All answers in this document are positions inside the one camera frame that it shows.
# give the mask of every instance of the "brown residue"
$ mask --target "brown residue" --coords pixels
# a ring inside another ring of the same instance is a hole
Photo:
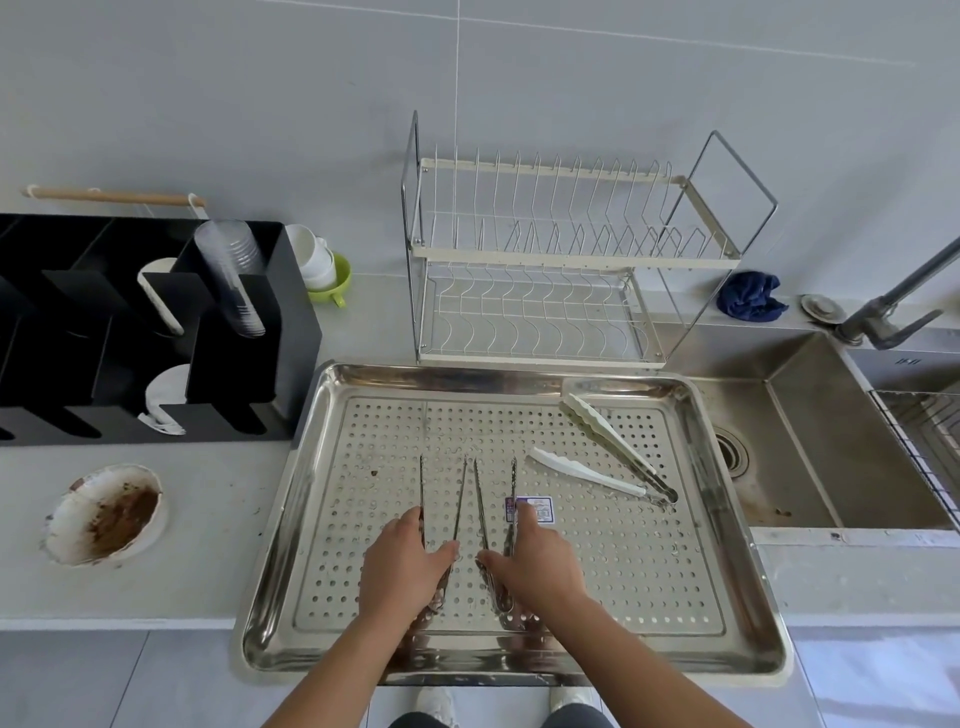
[[[103,559],[119,551],[135,539],[156,510],[159,493],[150,488],[124,493],[109,503],[102,503],[97,517],[86,528],[90,534],[93,559]]]

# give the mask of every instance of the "white shoe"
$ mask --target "white shoe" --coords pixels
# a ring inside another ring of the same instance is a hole
[[[600,696],[593,688],[551,688],[550,713],[556,713],[564,705],[579,703],[600,710]]]
[[[420,688],[414,710],[436,718],[448,728],[460,728],[453,713],[453,693],[447,688]]]

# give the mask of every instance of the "floor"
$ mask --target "floor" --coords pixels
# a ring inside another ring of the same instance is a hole
[[[960,631],[795,639],[826,728],[960,725]],[[234,678],[228,641],[208,631],[0,633],[0,715],[12,728],[256,728],[290,689]],[[377,689],[364,728],[386,728],[415,693]],[[540,688],[459,688],[455,700],[462,728],[539,728],[548,711]]]

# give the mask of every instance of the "blue cloth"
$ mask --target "blue cloth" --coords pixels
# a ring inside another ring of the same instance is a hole
[[[717,294],[717,308],[740,321],[776,321],[788,306],[770,296],[780,279],[759,271],[734,273]]]

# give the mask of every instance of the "person's left hand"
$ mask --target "person's left hand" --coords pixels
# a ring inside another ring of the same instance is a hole
[[[447,541],[426,552],[420,542],[419,507],[393,519],[364,555],[360,616],[395,619],[406,629],[433,598],[459,550],[459,543]]]

